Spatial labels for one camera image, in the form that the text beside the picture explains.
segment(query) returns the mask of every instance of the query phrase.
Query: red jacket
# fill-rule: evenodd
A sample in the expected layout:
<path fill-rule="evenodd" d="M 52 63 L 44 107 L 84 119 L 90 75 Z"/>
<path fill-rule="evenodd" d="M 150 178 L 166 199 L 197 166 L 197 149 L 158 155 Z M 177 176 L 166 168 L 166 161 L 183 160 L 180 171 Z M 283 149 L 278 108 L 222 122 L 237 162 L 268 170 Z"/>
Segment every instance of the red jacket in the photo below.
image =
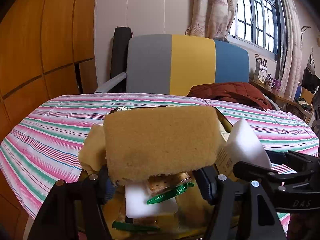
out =
<path fill-rule="evenodd" d="M 216 83 L 193 86 L 188 97 L 240 103 L 255 108 L 272 109 L 269 101 L 253 85 L 245 82 Z"/>

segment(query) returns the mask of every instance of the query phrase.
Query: patterned curtain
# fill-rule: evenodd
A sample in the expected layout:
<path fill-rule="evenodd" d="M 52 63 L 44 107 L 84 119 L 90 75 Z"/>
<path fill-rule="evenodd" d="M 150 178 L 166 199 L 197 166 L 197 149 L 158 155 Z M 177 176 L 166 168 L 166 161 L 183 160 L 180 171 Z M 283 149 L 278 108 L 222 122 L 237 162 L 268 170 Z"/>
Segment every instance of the patterned curtain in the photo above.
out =
<path fill-rule="evenodd" d="M 237 0 L 194 0 L 192 25 L 186 34 L 227 40 Z"/>
<path fill-rule="evenodd" d="M 282 6 L 288 43 L 280 92 L 284 93 L 285 98 L 293 101 L 300 79 L 302 60 L 301 30 L 294 1 L 282 0 Z"/>

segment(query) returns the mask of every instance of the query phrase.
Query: wooden panel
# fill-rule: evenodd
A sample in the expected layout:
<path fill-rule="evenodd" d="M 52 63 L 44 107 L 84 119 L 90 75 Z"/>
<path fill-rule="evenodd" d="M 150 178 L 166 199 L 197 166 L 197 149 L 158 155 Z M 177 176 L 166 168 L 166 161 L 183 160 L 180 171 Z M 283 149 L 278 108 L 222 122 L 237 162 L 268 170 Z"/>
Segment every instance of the wooden panel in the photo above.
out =
<path fill-rule="evenodd" d="M 74 0 L 45 0 L 41 29 L 44 71 L 64 66 L 72 59 L 72 11 Z"/>
<path fill-rule="evenodd" d="M 79 63 L 81 84 L 84 94 L 93 94 L 98 88 L 94 59 Z"/>
<path fill-rule="evenodd" d="M 311 105 L 313 97 L 314 97 L 314 94 L 312 94 L 309 90 L 302 87 L 300 98 L 304 98 L 307 101 L 307 103 Z"/>
<path fill-rule="evenodd" d="M 0 23 L 2 95 L 41 74 L 40 20 L 43 2 L 16 0 Z"/>
<path fill-rule="evenodd" d="M 0 171 L 0 195 L 2 195 L 5 199 L 8 199 L 12 205 L 16 208 L 20 208 L 20 203 L 10 188 L 7 180 L 5 179 L 3 173 Z"/>
<path fill-rule="evenodd" d="M 44 79 L 41 77 L 6 98 L 4 105 L 12 125 L 15 126 L 47 100 Z"/>
<path fill-rule="evenodd" d="M 10 131 L 11 131 L 11 125 L 6 116 L 4 104 L 3 102 L 0 102 L 0 143 Z"/>
<path fill-rule="evenodd" d="M 64 67 L 44 76 L 49 97 L 79 94 L 74 65 Z"/>
<path fill-rule="evenodd" d="M 24 234 L 24 230 L 26 228 L 28 218 L 29 218 L 28 213 L 21 206 L 20 214 L 19 214 L 18 222 L 17 222 L 17 226 L 16 226 L 16 231 L 15 231 L 15 235 L 14 235 L 15 240 L 22 240 L 23 239 L 23 234 Z"/>
<path fill-rule="evenodd" d="M 19 209 L 0 195 L 0 224 L 6 229 L 9 237 L 14 238 L 19 218 Z"/>
<path fill-rule="evenodd" d="M 1 196 L 2 196 L 2 199 L 0 199 L 0 224 L 1 224 L 1 215 L 2 215 L 1 205 L 5 203 L 6 205 L 9 205 L 9 209 L 13 210 L 14 212 L 6 214 L 9 221 L 8 223 L 4 223 L 3 226 L 8 232 L 10 231 L 11 234 L 12 234 L 12 229 L 14 229 L 15 233 L 14 233 L 14 238 L 12 239 L 22 240 L 24 229 L 26 227 L 26 223 L 29 215 L 19 203 L 17 197 L 11 190 L 7 180 L 5 179 L 4 175 L 0 171 L 0 198 Z"/>
<path fill-rule="evenodd" d="M 95 0 L 76 0 L 73 14 L 74 61 L 94 57 L 93 18 Z"/>

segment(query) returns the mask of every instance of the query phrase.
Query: bed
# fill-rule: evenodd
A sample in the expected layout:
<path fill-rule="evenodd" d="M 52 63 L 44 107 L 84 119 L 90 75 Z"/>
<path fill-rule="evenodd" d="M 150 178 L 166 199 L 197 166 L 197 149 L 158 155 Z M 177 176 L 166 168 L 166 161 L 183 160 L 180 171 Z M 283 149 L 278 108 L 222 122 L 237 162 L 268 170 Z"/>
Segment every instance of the bed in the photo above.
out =
<path fill-rule="evenodd" d="M 291 113 L 267 112 L 237 103 L 159 94 L 90 94 L 51 99 L 22 120 L 0 145 L 0 168 L 21 205 L 34 219 L 55 181 L 77 181 L 77 155 L 93 124 L 120 106 L 214 106 L 234 124 L 244 117 L 265 149 L 318 154 L 319 141 L 301 119 Z M 279 173 L 293 172 L 273 165 Z M 279 213 L 284 231 L 289 214 Z"/>

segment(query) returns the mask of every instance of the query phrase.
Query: tan sponge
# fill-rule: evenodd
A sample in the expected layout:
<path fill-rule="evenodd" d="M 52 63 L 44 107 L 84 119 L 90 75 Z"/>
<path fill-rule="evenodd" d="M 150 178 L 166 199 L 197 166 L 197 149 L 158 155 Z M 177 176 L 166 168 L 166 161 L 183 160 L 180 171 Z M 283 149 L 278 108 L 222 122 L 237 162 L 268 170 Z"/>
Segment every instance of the tan sponge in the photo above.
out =
<path fill-rule="evenodd" d="M 106 142 L 102 125 L 93 125 L 78 154 L 82 168 L 90 175 L 106 164 Z"/>
<path fill-rule="evenodd" d="M 222 144 L 210 106 L 118 111 L 103 127 L 109 176 L 121 185 L 212 165 Z"/>

